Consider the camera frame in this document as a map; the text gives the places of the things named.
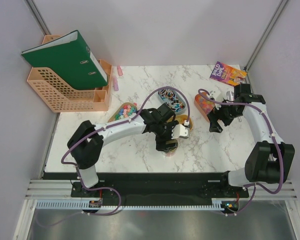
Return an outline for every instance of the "white marble surface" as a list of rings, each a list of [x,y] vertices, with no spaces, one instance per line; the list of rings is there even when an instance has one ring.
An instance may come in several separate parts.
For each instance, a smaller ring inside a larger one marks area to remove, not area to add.
[[[228,127],[222,124],[222,133],[210,133],[209,123],[194,105],[199,88],[223,91],[233,87],[209,79],[213,66],[127,66],[118,77],[119,91],[112,90],[107,112],[61,113],[54,134],[45,172],[75,172],[70,165],[61,164],[61,157],[68,150],[67,142],[81,122],[105,123],[122,103],[137,103],[140,107],[146,96],[159,87],[172,86],[181,90],[190,103],[190,116],[194,128],[188,139],[179,139],[174,156],[166,157],[156,151],[155,135],[146,133],[129,136],[102,149],[95,168],[97,172],[224,172],[245,165],[254,140],[247,121],[235,119]],[[161,105],[156,95],[146,108]],[[74,161],[70,156],[66,161]]]

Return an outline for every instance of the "gray floor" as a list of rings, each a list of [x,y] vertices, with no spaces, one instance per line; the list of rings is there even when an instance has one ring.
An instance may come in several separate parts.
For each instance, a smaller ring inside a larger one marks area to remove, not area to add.
[[[37,210],[52,224],[73,210]],[[50,227],[32,223],[34,240],[295,240],[284,202],[253,202],[238,216],[209,211],[122,211],[112,216],[76,215]]]

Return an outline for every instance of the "green binder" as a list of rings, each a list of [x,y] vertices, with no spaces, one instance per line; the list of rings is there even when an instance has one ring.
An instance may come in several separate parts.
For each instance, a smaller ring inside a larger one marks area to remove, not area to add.
[[[78,30],[21,54],[34,68],[51,68],[71,87],[87,90],[106,86],[102,69]]]

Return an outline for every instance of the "white wall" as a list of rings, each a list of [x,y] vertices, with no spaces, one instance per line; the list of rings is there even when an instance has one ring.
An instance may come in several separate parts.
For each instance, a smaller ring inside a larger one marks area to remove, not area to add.
[[[275,129],[295,147],[290,178],[300,201],[300,0],[291,0],[250,70]]]
[[[37,178],[54,114],[26,83],[20,56],[43,38],[23,0],[0,0],[0,240],[12,239],[31,178]]]
[[[245,65],[280,0],[34,0],[113,65]]]

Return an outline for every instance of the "pink marker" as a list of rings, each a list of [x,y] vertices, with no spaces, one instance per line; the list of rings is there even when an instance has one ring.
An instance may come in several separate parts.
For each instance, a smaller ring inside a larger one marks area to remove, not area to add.
[[[120,66],[116,66],[116,70],[118,71],[118,75],[121,77],[123,75],[121,67]]]
[[[112,81],[113,81],[113,88],[115,91],[119,91],[119,86],[118,86],[118,79],[116,76],[112,77]]]

